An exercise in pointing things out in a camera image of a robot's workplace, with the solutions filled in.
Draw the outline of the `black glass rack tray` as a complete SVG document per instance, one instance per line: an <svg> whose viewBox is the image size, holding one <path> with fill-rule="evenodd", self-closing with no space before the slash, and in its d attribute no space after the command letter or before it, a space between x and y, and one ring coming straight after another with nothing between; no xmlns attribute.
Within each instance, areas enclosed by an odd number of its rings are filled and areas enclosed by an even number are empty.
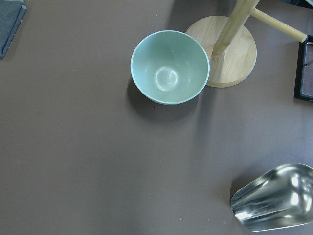
<svg viewBox="0 0 313 235"><path fill-rule="evenodd" d="M313 101L313 37L307 35L299 43L294 97L308 102Z"/></svg>

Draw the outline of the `mint green bowl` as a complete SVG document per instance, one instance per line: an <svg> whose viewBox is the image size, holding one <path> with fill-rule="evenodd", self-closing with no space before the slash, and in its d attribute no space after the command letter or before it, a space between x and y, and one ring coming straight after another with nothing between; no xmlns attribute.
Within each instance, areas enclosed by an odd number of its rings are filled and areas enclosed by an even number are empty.
<svg viewBox="0 0 313 235"><path fill-rule="evenodd" d="M164 30L145 37L134 49L131 75L153 102L178 105L195 98L210 75L204 48L186 33Z"/></svg>

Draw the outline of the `wooden cup stand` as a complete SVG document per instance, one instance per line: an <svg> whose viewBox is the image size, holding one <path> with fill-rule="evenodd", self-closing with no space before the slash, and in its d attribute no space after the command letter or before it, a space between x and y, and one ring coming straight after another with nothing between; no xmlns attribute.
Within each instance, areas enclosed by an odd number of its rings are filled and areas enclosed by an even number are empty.
<svg viewBox="0 0 313 235"><path fill-rule="evenodd" d="M186 34L205 49L210 61L207 85L227 88L244 81L252 72L257 58L256 43L244 26L252 16L299 42L307 35L256 9L257 0L239 0L229 17L209 16L193 23Z"/></svg>

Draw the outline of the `steel scoop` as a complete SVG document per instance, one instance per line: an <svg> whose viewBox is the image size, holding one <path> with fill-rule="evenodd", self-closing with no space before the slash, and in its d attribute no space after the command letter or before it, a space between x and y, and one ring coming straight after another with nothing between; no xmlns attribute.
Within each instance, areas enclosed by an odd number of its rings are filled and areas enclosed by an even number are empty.
<svg viewBox="0 0 313 235"><path fill-rule="evenodd" d="M278 166L256 178L230 201L237 220L253 232L313 221L313 169L300 163Z"/></svg>

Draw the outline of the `grey folded cloth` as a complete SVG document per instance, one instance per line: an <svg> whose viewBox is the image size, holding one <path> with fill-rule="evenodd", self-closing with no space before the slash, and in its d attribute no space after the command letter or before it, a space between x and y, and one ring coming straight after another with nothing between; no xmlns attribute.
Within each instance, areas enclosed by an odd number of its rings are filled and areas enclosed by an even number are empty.
<svg viewBox="0 0 313 235"><path fill-rule="evenodd" d="M0 57L3 58L23 20L27 7L23 0L0 1Z"/></svg>

